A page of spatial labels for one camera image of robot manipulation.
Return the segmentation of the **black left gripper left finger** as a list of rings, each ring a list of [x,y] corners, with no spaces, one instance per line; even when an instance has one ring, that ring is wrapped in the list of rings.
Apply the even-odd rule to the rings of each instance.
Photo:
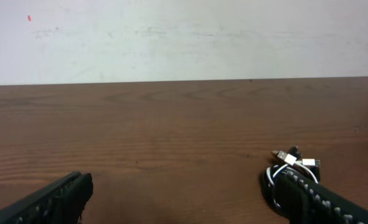
[[[0,224],[78,224],[92,194],[92,175],[72,172],[1,209]]]

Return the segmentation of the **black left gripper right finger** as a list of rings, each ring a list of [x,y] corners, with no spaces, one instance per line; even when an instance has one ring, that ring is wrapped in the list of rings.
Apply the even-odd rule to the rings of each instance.
[[[368,224],[368,210],[299,174],[278,176],[275,202],[290,223]]]

